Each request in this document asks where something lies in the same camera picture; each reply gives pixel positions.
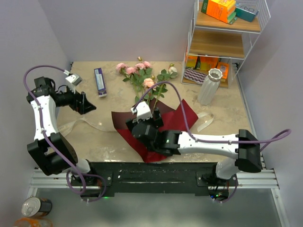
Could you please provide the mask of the red wrapping paper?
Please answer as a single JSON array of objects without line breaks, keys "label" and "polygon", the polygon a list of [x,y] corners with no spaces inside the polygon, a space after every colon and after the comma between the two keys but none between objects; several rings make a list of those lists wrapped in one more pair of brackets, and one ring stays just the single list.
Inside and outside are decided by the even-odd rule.
[{"label": "red wrapping paper", "polygon": [[[198,120],[198,116],[184,99],[182,100],[182,104],[185,110],[188,127],[191,128]],[[187,130],[180,105],[177,107],[177,109],[173,109],[161,101],[156,102],[155,100],[152,100],[150,102],[150,108],[153,109],[154,105],[157,108],[159,108],[164,123],[164,126],[160,127],[160,131],[164,131],[164,130],[186,131]],[[134,118],[131,112],[112,112],[111,116],[112,116],[113,126],[116,129],[116,131],[140,155],[143,162],[145,163],[160,162],[167,158],[166,156],[158,154],[156,152],[148,151],[141,142],[136,140],[131,135],[131,132],[129,131],[125,123],[127,120]]]}]

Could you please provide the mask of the beige printed ribbon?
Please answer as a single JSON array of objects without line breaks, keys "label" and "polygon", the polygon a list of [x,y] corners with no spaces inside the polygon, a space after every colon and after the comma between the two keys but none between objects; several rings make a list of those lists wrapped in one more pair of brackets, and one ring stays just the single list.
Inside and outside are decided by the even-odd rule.
[{"label": "beige printed ribbon", "polygon": [[[198,120],[196,122],[196,124],[198,125],[197,132],[200,132],[201,130],[208,127],[214,120],[214,115],[212,113],[201,112],[197,116],[198,116]],[[99,131],[115,132],[115,129],[107,129],[105,126],[102,125],[101,122],[99,122],[98,124],[93,124],[93,123],[89,122],[85,117],[82,117],[75,121],[66,123],[62,126],[59,126],[58,130],[59,130],[59,132],[61,132],[63,134],[63,136],[66,136],[73,130],[74,126],[76,126],[80,122],[85,122],[90,127],[97,129]]]}]

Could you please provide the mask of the pink rose bouquet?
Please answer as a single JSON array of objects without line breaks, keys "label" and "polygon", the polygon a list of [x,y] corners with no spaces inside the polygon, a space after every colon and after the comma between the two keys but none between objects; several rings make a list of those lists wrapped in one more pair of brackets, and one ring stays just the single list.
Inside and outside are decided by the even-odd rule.
[{"label": "pink rose bouquet", "polygon": [[156,106],[158,99],[164,97],[164,93],[168,91],[166,84],[155,85],[156,83],[168,81],[178,76],[178,70],[175,64],[171,63],[168,68],[162,69],[158,75],[152,73],[152,64],[137,57],[138,62],[133,66],[128,66],[126,63],[116,65],[116,71],[124,76],[123,82],[130,82],[133,86],[135,97],[134,102],[138,103],[140,98],[149,104],[152,100]]}]

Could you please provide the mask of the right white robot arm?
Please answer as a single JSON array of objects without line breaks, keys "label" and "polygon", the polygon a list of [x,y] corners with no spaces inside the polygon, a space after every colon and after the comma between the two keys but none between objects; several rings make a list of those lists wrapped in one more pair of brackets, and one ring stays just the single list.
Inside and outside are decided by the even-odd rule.
[{"label": "right white robot arm", "polygon": [[141,142],[148,151],[170,157],[191,153],[224,156],[211,173],[211,181],[223,185],[240,171],[259,173],[262,170],[260,145],[248,131],[240,129],[237,134],[225,136],[190,134],[186,131],[159,131],[163,125],[159,111],[153,116],[150,109],[140,112],[139,117],[126,120],[132,137]]}]

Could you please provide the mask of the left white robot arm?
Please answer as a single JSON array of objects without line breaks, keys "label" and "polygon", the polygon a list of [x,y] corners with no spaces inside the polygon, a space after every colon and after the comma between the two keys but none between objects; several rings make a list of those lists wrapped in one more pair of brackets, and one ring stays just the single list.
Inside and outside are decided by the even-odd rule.
[{"label": "left white robot arm", "polygon": [[76,152],[67,139],[59,132],[55,117],[57,107],[69,106],[83,115],[96,110],[85,92],[78,92],[76,86],[82,79],[77,74],[66,77],[66,90],[55,89],[55,82],[50,78],[39,77],[34,80],[35,89],[27,96],[34,115],[36,131],[34,141],[27,145],[30,156],[38,167],[46,174],[59,174],[71,166],[70,161],[82,173],[81,179],[86,185],[94,185],[98,181],[97,172],[90,169],[89,162],[78,159]]}]

